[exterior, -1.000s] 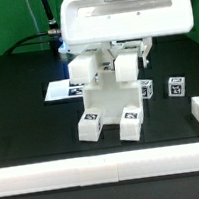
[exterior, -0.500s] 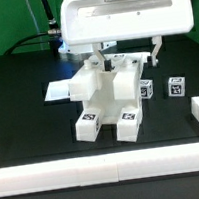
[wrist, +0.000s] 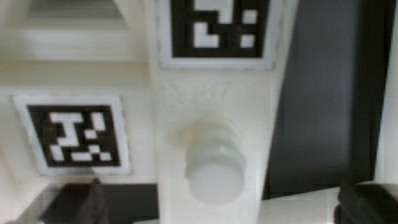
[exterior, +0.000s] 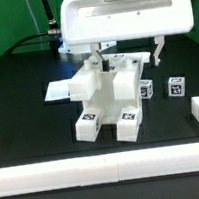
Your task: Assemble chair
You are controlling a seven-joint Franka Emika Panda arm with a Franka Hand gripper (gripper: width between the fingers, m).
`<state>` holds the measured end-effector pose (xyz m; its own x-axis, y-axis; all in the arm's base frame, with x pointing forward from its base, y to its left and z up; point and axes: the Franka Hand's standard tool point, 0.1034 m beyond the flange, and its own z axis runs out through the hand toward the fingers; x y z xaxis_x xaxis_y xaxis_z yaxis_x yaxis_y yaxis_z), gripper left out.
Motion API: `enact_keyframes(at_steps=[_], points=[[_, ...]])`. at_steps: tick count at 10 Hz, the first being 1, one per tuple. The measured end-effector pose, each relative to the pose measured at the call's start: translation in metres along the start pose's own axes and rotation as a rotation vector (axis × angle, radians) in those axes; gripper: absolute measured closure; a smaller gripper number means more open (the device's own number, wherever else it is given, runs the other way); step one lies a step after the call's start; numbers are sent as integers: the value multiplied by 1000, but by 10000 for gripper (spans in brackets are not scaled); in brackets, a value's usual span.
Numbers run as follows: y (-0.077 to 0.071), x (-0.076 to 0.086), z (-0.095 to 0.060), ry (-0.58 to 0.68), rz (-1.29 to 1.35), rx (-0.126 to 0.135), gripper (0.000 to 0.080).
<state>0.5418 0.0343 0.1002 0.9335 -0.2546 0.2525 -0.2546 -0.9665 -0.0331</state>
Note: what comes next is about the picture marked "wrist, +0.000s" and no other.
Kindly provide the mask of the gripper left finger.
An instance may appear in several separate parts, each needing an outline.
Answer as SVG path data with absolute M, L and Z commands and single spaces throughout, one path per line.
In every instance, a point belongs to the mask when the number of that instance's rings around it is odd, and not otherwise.
M 104 188 L 90 183 L 51 184 L 38 193 L 17 224 L 109 224 Z

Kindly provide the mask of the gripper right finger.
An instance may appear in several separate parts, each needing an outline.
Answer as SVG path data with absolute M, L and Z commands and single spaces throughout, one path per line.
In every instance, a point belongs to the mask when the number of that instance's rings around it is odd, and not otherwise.
M 398 224 L 398 200 L 378 184 L 340 183 L 333 224 Z

